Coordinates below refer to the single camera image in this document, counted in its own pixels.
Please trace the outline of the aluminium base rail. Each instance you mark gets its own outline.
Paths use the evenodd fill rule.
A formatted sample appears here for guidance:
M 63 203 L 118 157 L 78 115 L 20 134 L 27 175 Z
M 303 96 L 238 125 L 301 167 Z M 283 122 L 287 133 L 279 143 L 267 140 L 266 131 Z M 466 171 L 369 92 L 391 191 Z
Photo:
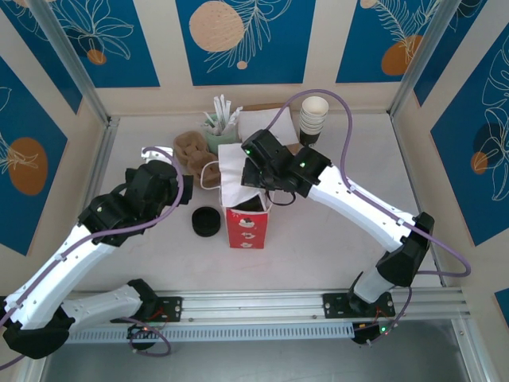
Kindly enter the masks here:
M 337 320 L 370 322 L 372 318 L 326 318 L 322 295 L 342 290 L 276 290 L 248 292 L 160 292 L 158 297 L 182 297 L 180 323 L 284 323 Z M 470 309 L 459 288 L 417 288 L 413 292 L 395 289 L 392 295 L 395 316 L 407 320 L 467 318 Z M 73 294 L 59 304 L 90 298 Z M 392 318 L 381 317 L 379 320 Z

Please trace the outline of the white and red paper bag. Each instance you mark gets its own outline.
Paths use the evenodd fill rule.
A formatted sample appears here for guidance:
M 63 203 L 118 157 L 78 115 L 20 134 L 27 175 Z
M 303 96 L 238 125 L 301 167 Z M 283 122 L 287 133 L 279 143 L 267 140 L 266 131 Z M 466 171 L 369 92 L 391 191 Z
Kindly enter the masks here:
M 223 211 L 227 238 L 231 248 L 263 249 L 265 247 L 269 213 L 272 203 L 263 189 L 241 184 L 246 153 L 239 143 L 218 146 L 220 170 L 220 207 Z M 235 206 L 259 196 L 266 210 L 264 212 L 244 212 Z

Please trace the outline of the brown pulp cup carrier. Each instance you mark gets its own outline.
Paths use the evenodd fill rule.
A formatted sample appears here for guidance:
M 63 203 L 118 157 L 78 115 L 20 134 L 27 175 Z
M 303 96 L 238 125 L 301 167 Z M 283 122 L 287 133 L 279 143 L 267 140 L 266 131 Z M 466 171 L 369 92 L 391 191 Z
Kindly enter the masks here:
M 185 166 L 196 186 L 214 189 L 220 186 L 219 160 L 208 149 L 207 141 L 198 131 L 179 134 L 173 140 L 174 154 Z

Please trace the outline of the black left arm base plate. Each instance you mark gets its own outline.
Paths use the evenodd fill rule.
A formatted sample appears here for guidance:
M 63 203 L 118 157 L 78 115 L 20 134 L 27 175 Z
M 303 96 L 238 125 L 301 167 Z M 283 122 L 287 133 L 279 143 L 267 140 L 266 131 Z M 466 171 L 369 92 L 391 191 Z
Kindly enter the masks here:
M 142 302 L 130 318 L 147 323 L 179 322 L 182 311 L 182 297 L 156 297 Z

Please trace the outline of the aluminium frame post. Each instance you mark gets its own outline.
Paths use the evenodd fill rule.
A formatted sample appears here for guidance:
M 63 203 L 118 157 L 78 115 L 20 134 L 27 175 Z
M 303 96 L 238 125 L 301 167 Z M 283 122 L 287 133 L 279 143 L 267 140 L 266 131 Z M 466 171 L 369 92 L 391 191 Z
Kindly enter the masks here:
M 453 18 L 460 1 L 461 0 L 441 0 L 438 4 L 437 12 L 431 19 L 429 27 L 418 46 L 417 52 L 410 62 L 406 73 L 402 77 L 398 90 L 389 106 L 388 114 L 390 120 L 393 120 L 404 106 L 406 99 L 428 64 L 450 20 Z
M 111 116 L 99 98 L 95 86 L 87 74 L 66 33 L 45 0 L 26 0 L 30 11 L 41 27 L 61 63 L 76 84 L 83 98 L 106 129 L 110 129 Z

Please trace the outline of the mint green straw holder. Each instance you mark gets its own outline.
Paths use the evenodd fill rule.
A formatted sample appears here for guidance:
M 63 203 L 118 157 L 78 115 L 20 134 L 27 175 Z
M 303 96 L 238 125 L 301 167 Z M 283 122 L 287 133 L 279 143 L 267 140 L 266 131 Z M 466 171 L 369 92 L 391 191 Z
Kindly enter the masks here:
M 217 122 L 216 114 L 210 114 L 210 116 Z M 202 128 L 205 133 L 205 138 L 208 140 L 210 145 L 221 145 L 221 144 L 231 144 L 238 142 L 238 122 L 233 124 L 229 124 L 224 128 L 223 131 L 219 132 L 219 128 L 216 126 L 215 128 L 211 128 L 206 120 L 202 125 Z

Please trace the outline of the brown cardboard napkin box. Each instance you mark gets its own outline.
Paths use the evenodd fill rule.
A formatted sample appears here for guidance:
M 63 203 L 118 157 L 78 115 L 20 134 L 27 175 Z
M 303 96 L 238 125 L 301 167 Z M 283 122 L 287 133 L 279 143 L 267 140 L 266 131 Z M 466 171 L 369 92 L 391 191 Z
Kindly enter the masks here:
M 243 107 L 242 111 L 274 110 L 274 111 L 276 111 L 276 114 L 277 114 L 279 109 L 281 108 L 281 106 L 282 106 L 282 103 L 265 103 L 265 104 L 245 106 L 245 107 Z M 291 144 L 286 147 L 289 149 L 289 151 L 292 154 L 296 154 L 302 148 L 302 145 L 299 143 L 299 139 L 298 139 L 298 143 Z

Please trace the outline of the aluminium frame side rail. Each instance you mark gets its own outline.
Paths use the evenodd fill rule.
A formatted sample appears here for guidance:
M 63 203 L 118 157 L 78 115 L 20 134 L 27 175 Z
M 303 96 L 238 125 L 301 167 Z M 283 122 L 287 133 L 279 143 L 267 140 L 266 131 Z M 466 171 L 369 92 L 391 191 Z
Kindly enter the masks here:
M 79 134 L 66 146 L 59 173 L 67 182 L 66 197 L 70 205 L 66 212 L 73 207 L 75 217 L 99 195 L 119 120 L 119 117 L 112 117 L 104 126 L 97 121 L 81 123 Z
M 414 200 L 415 200 L 418 212 L 422 212 L 423 211 L 422 203 L 419 201 L 418 192 L 417 192 L 417 189 L 415 186 L 412 167 L 411 167 L 410 160 L 409 160 L 409 157 L 407 154 L 407 150 L 405 148 L 405 144 L 402 140 L 402 135 L 399 132 L 398 124 L 395 122 L 394 116 L 389 115 L 389 117 L 390 117 L 391 125 L 394 130 L 394 135 L 395 135 L 397 143 L 398 143 L 398 148 L 400 150 L 402 160 L 403 160 L 403 163 L 404 163 L 404 166 L 406 169 L 406 174 L 409 179 L 410 188 L 412 190 L 412 194 L 414 196 Z M 437 254 L 435 252 L 435 248 L 434 248 L 433 244 L 429 245 L 429 254 L 427 255 L 427 257 L 431 257 L 431 259 L 433 261 L 433 270 L 436 272 L 439 272 L 441 270 L 441 265 L 440 265 L 440 261 L 437 259 Z

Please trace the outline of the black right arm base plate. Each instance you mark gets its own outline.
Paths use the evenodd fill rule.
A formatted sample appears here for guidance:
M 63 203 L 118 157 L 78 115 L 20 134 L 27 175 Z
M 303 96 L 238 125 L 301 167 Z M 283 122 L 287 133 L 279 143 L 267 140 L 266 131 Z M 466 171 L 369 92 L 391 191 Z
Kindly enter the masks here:
M 327 293 L 322 295 L 326 318 L 374 318 L 395 316 L 392 295 L 383 293 L 375 302 L 366 303 L 349 293 Z

